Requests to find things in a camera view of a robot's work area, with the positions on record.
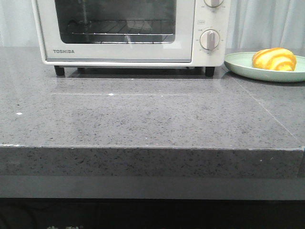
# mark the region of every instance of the croissant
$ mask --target croissant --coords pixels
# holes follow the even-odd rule
[[[264,49],[254,54],[252,65],[254,68],[294,71],[296,57],[291,51],[284,48]]]

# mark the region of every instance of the curtain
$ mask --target curtain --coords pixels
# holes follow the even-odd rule
[[[232,0],[228,48],[305,48],[305,0]]]
[[[305,48],[304,9],[305,0],[232,0],[227,48]],[[0,46],[38,46],[31,0],[0,0]]]

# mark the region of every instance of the toshiba logo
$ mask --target toshiba logo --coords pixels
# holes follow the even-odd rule
[[[53,49],[54,53],[75,53],[74,50]]]

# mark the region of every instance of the oven glass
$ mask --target oven glass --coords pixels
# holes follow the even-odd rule
[[[177,0],[55,0],[64,43],[172,43]]]

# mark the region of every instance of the oven door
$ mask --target oven door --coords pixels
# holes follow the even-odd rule
[[[36,0],[47,61],[191,62],[195,0]]]

